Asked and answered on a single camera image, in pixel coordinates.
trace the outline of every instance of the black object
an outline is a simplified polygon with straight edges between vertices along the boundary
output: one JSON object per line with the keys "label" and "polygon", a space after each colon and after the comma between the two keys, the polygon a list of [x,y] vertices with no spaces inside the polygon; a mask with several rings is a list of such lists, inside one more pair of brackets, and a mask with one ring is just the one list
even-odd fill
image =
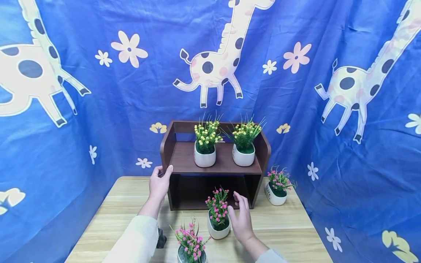
{"label": "black object", "polygon": [[162,231],[162,229],[158,228],[158,244],[157,244],[157,248],[164,248],[165,243],[167,242],[167,237],[164,236],[164,232]]}

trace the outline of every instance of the cartoon giraffe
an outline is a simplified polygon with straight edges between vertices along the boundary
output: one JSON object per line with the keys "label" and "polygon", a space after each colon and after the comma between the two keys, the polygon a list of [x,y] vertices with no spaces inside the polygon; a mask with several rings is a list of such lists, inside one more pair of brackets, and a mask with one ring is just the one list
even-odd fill
{"label": "cartoon giraffe", "polygon": [[269,9],[275,0],[230,0],[233,8],[231,23],[225,24],[218,52],[205,51],[197,54],[189,61],[189,54],[181,49],[180,58],[190,65],[192,82],[185,84],[179,79],[173,83],[182,91],[194,91],[199,85],[200,107],[207,107],[208,89],[217,88],[217,105],[222,104],[224,85],[230,82],[236,98],[243,98],[240,84],[234,76],[240,61],[241,49],[247,34],[248,25],[255,8]]}
{"label": "cartoon giraffe", "polygon": [[75,104],[63,87],[67,81],[81,96],[91,92],[61,68],[59,53],[51,43],[34,0],[19,0],[24,19],[33,37],[32,44],[0,47],[0,86],[12,94],[12,99],[0,103],[0,117],[14,116],[26,111],[36,98],[57,127],[67,123],[53,95],[62,92],[77,115]]}
{"label": "cartoon giraffe", "polygon": [[345,108],[342,118],[335,129],[336,136],[348,121],[353,111],[358,112],[358,128],[354,141],[361,143],[364,127],[367,122],[367,104],[378,94],[396,60],[421,29],[421,0],[408,0],[397,21],[398,26],[391,40],[386,41],[371,67],[365,71],[355,66],[343,66],[335,70],[338,63],[334,61],[333,76],[328,90],[323,84],[315,87],[323,100],[329,99],[322,114],[324,123],[336,104]]}

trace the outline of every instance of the white sleeve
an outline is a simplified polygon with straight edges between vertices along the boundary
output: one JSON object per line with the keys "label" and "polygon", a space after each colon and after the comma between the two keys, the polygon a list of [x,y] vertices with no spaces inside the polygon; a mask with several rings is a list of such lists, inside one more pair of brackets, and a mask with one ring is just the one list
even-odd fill
{"label": "white sleeve", "polygon": [[132,219],[103,263],[148,263],[158,243],[158,221],[144,215]]}
{"label": "white sleeve", "polygon": [[260,255],[256,263],[287,263],[287,261],[276,250],[269,249]]}

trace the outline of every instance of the potted plant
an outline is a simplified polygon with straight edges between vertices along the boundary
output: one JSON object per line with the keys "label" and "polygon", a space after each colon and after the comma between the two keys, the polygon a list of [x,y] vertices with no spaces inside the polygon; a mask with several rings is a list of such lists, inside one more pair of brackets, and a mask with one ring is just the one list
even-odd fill
{"label": "potted plant", "polygon": [[242,122],[234,127],[232,135],[225,133],[233,142],[232,158],[238,166],[250,166],[254,162],[256,150],[254,149],[253,140],[259,135],[264,127],[262,120],[259,124],[253,122],[253,118]]}
{"label": "potted plant", "polygon": [[290,174],[285,171],[285,168],[280,172],[271,169],[267,176],[269,178],[265,187],[267,199],[272,205],[283,205],[288,196],[286,190],[291,190],[291,187],[296,188],[296,183],[290,181]]}
{"label": "potted plant", "polygon": [[199,167],[210,167],[216,161],[215,144],[222,141],[219,135],[218,126],[219,118],[215,121],[207,120],[206,122],[199,122],[195,125],[195,164]]}
{"label": "potted plant", "polygon": [[228,236],[230,231],[230,222],[228,216],[228,197],[229,190],[223,188],[215,189],[214,196],[208,197],[205,201],[208,211],[208,230],[213,239],[222,239]]}
{"label": "potted plant", "polygon": [[208,257],[205,253],[205,244],[211,239],[204,240],[199,234],[199,222],[196,218],[189,223],[189,228],[180,226],[175,231],[176,238],[180,244],[177,250],[177,258],[179,263],[207,263]]}

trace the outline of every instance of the light wood tabletop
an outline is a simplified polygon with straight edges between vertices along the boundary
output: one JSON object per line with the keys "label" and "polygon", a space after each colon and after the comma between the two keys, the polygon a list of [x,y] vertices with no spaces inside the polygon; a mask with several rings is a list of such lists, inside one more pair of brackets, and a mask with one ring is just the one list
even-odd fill
{"label": "light wood tabletop", "polygon": [[[284,205],[272,206],[263,191],[267,180],[264,178],[262,182],[255,209],[250,210],[256,236],[268,247],[278,250],[288,263],[332,262],[295,191],[288,191],[288,199]],[[146,202],[149,195],[148,184],[149,177],[119,178],[66,263],[102,262]],[[158,226],[168,240],[164,249],[156,249],[151,262],[177,262],[179,245],[170,225],[175,229],[183,220],[188,223],[192,217],[196,217],[200,224],[200,235],[209,237],[206,215],[207,211],[204,210],[170,211],[165,198],[158,217]],[[206,245],[206,255],[210,263],[254,262],[236,240],[232,230],[224,239],[210,240]]]}

